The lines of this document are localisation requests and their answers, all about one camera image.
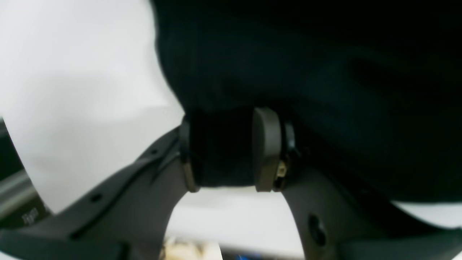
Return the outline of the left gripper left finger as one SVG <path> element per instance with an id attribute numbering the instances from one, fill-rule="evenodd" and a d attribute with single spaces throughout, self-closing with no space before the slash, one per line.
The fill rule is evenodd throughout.
<path id="1" fill-rule="evenodd" d="M 1 252 L 20 260 L 158 259 L 171 214 L 200 190 L 190 155 L 191 120 L 155 141 L 52 217 L 1 230 Z"/>

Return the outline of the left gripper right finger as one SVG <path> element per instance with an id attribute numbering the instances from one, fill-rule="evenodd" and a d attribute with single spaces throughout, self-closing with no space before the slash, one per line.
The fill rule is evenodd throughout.
<path id="1" fill-rule="evenodd" d="M 461 230 L 431 226 L 365 184 L 296 147 L 294 127 L 270 108 L 252 119 L 257 191 L 280 192 L 307 260 L 453 260 Z"/>

